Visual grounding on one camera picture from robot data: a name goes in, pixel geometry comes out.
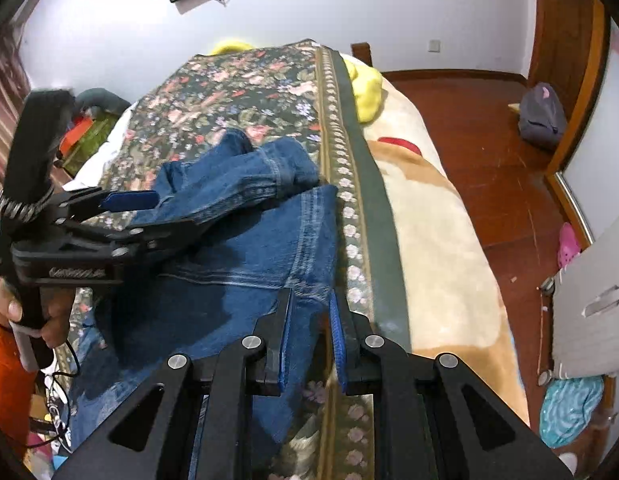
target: wooden floor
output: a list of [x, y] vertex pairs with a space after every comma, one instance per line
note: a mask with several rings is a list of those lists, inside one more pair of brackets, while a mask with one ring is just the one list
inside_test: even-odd
[[538, 432], [544, 388], [537, 385], [537, 374], [539, 359], [546, 366], [549, 358], [549, 316], [542, 311], [536, 287], [558, 271], [563, 218], [543, 182], [550, 155], [521, 141], [517, 116], [507, 108], [520, 101], [525, 87], [470, 78], [394, 85], [421, 112], [496, 275], [515, 339], [531, 427]]

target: blue denim jeans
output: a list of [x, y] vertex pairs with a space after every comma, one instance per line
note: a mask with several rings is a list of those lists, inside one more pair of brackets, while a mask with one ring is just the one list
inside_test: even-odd
[[83, 442], [174, 352], [217, 354], [250, 334], [275, 307], [278, 290], [296, 295], [281, 397], [256, 397], [253, 460], [283, 441], [327, 310], [336, 254], [336, 188], [321, 186], [303, 147], [288, 137], [254, 149], [238, 130], [194, 162], [165, 164], [160, 203], [135, 224], [194, 218], [215, 222], [184, 253], [139, 266], [94, 309], [80, 341], [82, 373], [70, 397], [72, 446]]

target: yellow plush toy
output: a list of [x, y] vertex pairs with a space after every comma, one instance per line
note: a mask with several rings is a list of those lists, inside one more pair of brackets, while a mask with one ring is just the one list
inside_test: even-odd
[[[217, 44], [209, 56], [219, 56], [232, 52], [243, 52], [255, 48], [249, 43], [238, 40], [225, 40]], [[382, 101], [381, 72], [364, 64], [352, 63], [344, 59], [347, 73], [352, 82], [353, 97], [356, 102], [356, 114], [360, 123], [369, 123], [376, 117]]]

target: human hand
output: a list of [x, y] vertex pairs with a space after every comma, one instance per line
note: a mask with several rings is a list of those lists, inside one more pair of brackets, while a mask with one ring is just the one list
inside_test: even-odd
[[[70, 313], [74, 304], [73, 288], [42, 288], [41, 300], [46, 311], [47, 323], [41, 337], [49, 348], [61, 346], [70, 331]], [[0, 278], [0, 325], [10, 328], [10, 320], [19, 322], [23, 309], [3, 278]]]

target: wall outlet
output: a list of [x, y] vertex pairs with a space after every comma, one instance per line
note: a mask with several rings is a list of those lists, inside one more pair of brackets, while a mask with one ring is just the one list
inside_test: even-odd
[[430, 40], [427, 45], [427, 52], [440, 52], [441, 40]]

